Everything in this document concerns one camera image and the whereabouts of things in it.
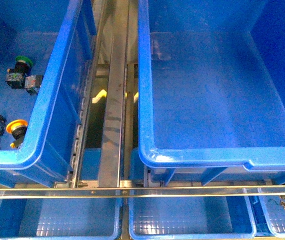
textured bin bottom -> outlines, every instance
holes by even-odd
[[[280,197],[260,196],[259,199],[269,230],[273,235],[285,238],[285,210],[280,205]]]
[[[11,89],[5,82],[7,69],[15,67],[15,58],[23,55],[30,58],[34,67],[31,74],[44,75],[57,38],[54,32],[19,32],[7,40],[0,56],[0,114],[7,123],[24,119],[29,121],[37,96],[30,96],[25,89]],[[0,139],[0,150],[11,149],[14,138],[5,132]]]
[[[3,200],[0,239],[17,237],[117,238],[119,199]]]
[[[241,197],[132,198],[129,204],[134,239],[150,235],[163,239],[179,238],[177,235],[185,239],[250,238],[254,232]]]
[[[150,40],[156,148],[285,147],[285,109],[250,33]]]

blue plastic crate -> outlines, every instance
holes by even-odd
[[[285,210],[280,205],[279,196],[259,196],[258,201],[251,201],[251,204],[260,208],[261,211],[255,211],[256,219],[260,219],[263,236],[276,236],[285,238]]]
[[[254,221],[255,221],[256,229],[257,229],[256,237],[273,236],[272,233],[268,229],[264,211],[259,202],[259,198],[257,196],[250,196],[249,201],[251,204],[253,217],[254,217]]]
[[[100,149],[86,149],[81,180],[97,180]],[[0,200],[0,239],[117,239],[120,198]]]
[[[131,180],[143,179],[141,168],[141,161],[132,158]],[[135,240],[249,239],[256,234],[247,197],[141,197],[128,204],[129,233]]]
[[[19,149],[10,148],[12,135],[0,137],[0,184],[12,187],[18,174],[50,187],[71,170],[95,34],[90,0],[0,1],[0,114],[7,123],[28,121]],[[34,62],[31,74],[44,75],[37,96],[5,83],[17,55]]]
[[[155,180],[285,183],[285,0],[139,0],[138,48]]]

storage shelf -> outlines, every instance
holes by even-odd
[[[125,124],[123,122],[118,122],[116,124],[115,129],[112,133],[120,133],[120,137],[118,137],[120,147],[110,148],[108,145],[108,140],[103,141],[101,146],[101,159],[100,159],[100,168],[99,168],[99,176],[98,179],[104,180],[104,186],[100,184],[100,181],[81,181],[80,174],[82,169],[82,158],[85,151],[85,143],[86,143],[86,132],[88,128],[88,119],[89,119],[89,109],[91,106],[91,89],[94,85],[95,81],[99,81],[102,78],[109,78],[108,86],[111,88],[115,85],[113,79],[117,79],[118,74],[122,72],[127,72],[127,76],[124,77],[122,82],[116,82],[118,85],[120,84],[120,92],[125,92],[125,88],[128,87],[129,81],[134,81],[134,71],[128,70],[134,64],[124,64],[125,62],[116,61],[118,56],[111,59],[110,65],[98,65],[99,52],[101,48],[101,40],[103,34],[103,28],[106,23],[106,15],[109,14],[108,11],[108,0],[95,0],[93,3],[93,13],[95,17],[95,22],[98,28],[97,36],[95,40],[93,40],[93,60],[91,68],[87,73],[87,85],[88,91],[83,100],[83,114],[81,122],[82,124],[79,126],[78,134],[76,139],[74,140],[74,153],[73,153],[73,169],[66,177],[66,182],[60,183],[58,182],[54,188],[44,188],[38,184],[17,184],[15,188],[5,188],[0,186],[0,199],[14,199],[14,198],[100,198],[100,197],[108,197],[108,198],[135,198],[135,197],[201,197],[201,196],[258,196],[258,195],[281,195],[285,194],[285,185],[260,185],[258,182],[229,182],[226,186],[223,182],[213,183],[214,185],[208,186],[199,186],[199,182],[171,182],[168,187],[160,187],[162,185],[161,182],[155,183],[153,186],[157,187],[142,187],[143,182],[133,182],[130,180],[121,180],[119,172],[121,171],[121,157],[119,156],[119,150],[124,149],[124,155],[130,156],[133,146],[127,145],[128,141],[126,138],[132,139],[128,133],[124,136],[125,132]],[[116,21],[115,24],[124,24],[122,25],[125,32],[123,34],[118,35],[117,41],[112,45],[112,51],[115,49],[119,49],[121,47],[122,50],[127,51],[128,45],[128,24],[132,24],[132,22],[136,22],[137,19],[133,19],[133,8],[137,6],[133,6],[133,4],[127,3],[126,6],[119,6],[116,11],[119,13],[129,15],[128,20],[126,21],[126,17],[123,20],[117,19],[117,21],[123,21],[122,23]],[[128,106],[133,107],[133,99],[129,101],[128,99],[124,101],[122,99],[122,94],[113,95],[113,92],[109,92],[108,99],[119,100],[121,104],[122,112],[125,115],[125,121],[131,122],[133,119],[133,111],[125,111],[127,104]],[[105,119],[113,118],[112,112],[106,111]],[[106,134],[109,128],[104,128],[103,134]],[[125,170],[129,170],[129,161],[125,159],[123,162],[123,167]],[[110,166],[115,166],[115,172],[112,174],[107,170],[110,169]],[[128,194],[129,191],[134,190],[133,194]],[[155,190],[161,190],[162,194],[153,193]]]

metal shelf frame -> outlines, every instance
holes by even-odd
[[[92,41],[93,59],[87,73],[86,90],[80,113],[81,124],[74,140],[71,158],[72,172],[66,181],[54,188],[38,184],[17,184],[15,188],[0,186],[0,199],[17,198],[138,198],[138,197],[204,197],[285,195],[285,185],[259,182],[210,183],[161,182],[144,187],[143,182],[128,180],[130,156],[133,148],[133,106],[135,89],[134,64],[127,64],[129,22],[134,4],[129,0],[94,0],[93,13],[97,35]],[[108,13],[113,6],[113,14]],[[114,30],[110,64],[98,65],[107,18],[113,15]],[[88,121],[91,114],[92,88],[95,80],[108,78],[108,95],[103,124],[101,158],[98,180],[80,180],[86,145]]]

metal beam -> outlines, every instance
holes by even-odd
[[[129,187],[110,188],[0,188],[0,199],[51,198],[163,198],[163,197],[228,197],[285,195],[280,186],[192,186],[192,187]]]
[[[91,106],[91,90],[93,88],[98,60],[99,60],[99,52],[101,49],[101,41],[103,35],[104,25],[106,23],[106,8],[107,8],[107,0],[95,0],[92,6],[93,15],[96,23],[97,28],[97,35],[92,41],[91,48],[93,49],[93,58],[88,69],[87,73],[87,80],[86,86],[84,91],[84,98],[83,98],[83,106],[82,106],[82,114],[81,114],[81,125],[78,127],[77,136],[75,145],[77,144],[78,147],[75,147],[75,156],[73,157],[72,167],[73,173],[71,180],[68,183],[70,188],[77,188],[78,182],[80,180],[80,175],[82,171],[83,165],[83,156],[85,152],[86,146],[86,137],[88,132],[88,121],[90,115],[90,106]]]
[[[98,173],[98,184],[103,188],[118,187],[121,174],[129,1],[120,0],[115,4],[114,32]]]

